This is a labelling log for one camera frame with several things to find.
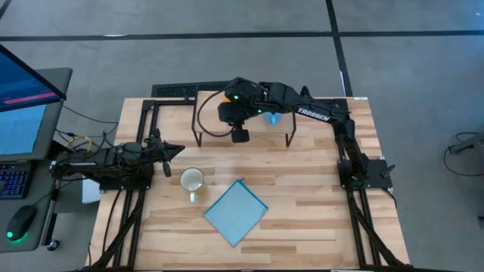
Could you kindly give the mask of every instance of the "wooden tabletop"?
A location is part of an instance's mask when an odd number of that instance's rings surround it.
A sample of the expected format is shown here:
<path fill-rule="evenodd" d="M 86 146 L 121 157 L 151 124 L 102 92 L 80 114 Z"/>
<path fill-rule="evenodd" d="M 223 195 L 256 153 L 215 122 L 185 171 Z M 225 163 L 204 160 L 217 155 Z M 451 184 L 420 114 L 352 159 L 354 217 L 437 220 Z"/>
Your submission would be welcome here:
<path fill-rule="evenodd" d="M 135 140 L 142 101 L 125 99 L 117 143 Z M 348 98 L 348 105 L 362 152 L 370 158 L 381 156 L 368 100 Z M 285 147 L 283 134 L 251 134 L 250 142 L 244 144 L 233 144 L 230 137 L 205 134 L 202 147 L 197 147 L 191 132 L 192 113 L 190 106 L 160 108 L 157 127 L 163 140 L 184 144 L 186 149 L 172 161 L 171 178 L 164 177 L 161 164 L 155 165 L 143 210 L 135 269 L 358 268 L 330 125 L 296 116 L 297 132 L 289 148 Z M 190 204 L 188 192 L 179 185 L 179 176 L 188 167 L 201 169 L 208 185 L 196 205 Z M 242 242 L 232 247 L 203 213 L 237 178 L 245 178 L 244 183 L 269 210 Z M 382 190 L 367 192 L 376 232 L 397 258 L 408 263 L 393 200 Z M 101 198 L 91 241 L 93 260 L 101 254 L 115 195 L 112 191 Z M 124 193 L 115 206 L 107 244 L 119 228 L 123 200 Z M 367 262 L 371 263 L 368 238 L 362 233 Z M 122 264 L 127 262 L 131 235 L 127 237 Z"/>

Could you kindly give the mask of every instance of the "mug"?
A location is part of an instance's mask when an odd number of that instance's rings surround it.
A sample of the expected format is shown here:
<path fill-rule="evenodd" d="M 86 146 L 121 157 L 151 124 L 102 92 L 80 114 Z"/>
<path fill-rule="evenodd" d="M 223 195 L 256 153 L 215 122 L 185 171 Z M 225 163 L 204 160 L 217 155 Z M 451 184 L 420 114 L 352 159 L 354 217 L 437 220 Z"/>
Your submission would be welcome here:
<path fill-rule="evenodd" d="M 203 174 L 198 168 L 187 168 L 180 176 L 180 185 L 190 192 L 190 202 L 197 202 L 197 192 L 203 187 Z"/>

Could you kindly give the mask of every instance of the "mug handle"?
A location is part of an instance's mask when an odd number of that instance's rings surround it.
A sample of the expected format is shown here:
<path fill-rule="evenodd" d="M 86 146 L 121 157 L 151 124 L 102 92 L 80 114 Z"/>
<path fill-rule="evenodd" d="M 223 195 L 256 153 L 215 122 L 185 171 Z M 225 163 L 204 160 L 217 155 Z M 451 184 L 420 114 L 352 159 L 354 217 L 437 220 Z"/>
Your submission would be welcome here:
<path fill-rule="evenodd" d="M 197 194 L 195 192 L 190 192 L 190 202 L 192 203 L 197 202 Z"/>

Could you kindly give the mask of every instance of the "gray floor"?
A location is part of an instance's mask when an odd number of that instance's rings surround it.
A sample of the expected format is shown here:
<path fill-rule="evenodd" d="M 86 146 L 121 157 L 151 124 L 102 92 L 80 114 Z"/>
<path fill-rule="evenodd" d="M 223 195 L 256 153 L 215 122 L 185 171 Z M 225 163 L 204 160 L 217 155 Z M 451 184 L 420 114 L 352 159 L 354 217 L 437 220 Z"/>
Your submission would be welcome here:
<path fill-rule="evenodd" d="M 484 4 L 451 0 L 336 0 L 340 31 L 484 29 Z M 243 31 L 329 31 L 324 1 L 13 0 L 0 36 L 62 36 Z M 343 38 L 355 96 L 370 98 L 392 173 L 412 264 L 480 271 L 484 266 L 484 178 L 445 170 L 453 135 L 484 131 L 484 37 Z M 67 105 L 117 120 L 124 97 L 147 97 L 152 84 L 278 80 L 314 95 L 341 96 L 332 38 L 188 39 L 118 42 L 4 42 L 35 68 L 74 70 Z M 100 134 L 109 125 L 63 112 L 59 129 Z M 482 172 L 473 153 L 449 158 Z M 96 208 L 60 216 L 63 248 L 2 254 L 3 271 L 68 270 L 86 256 Z"/>

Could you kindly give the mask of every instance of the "monitor screen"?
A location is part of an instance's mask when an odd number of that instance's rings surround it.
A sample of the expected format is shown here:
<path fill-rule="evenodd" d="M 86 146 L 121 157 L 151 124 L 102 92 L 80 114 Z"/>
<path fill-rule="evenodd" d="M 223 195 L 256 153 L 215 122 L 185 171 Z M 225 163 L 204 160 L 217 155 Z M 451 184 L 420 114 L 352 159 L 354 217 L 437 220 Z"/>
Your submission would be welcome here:
<path fill-rule="evenodd" d="M 0 45 L 0 112 L 63 99 L 65 94 Z"/>

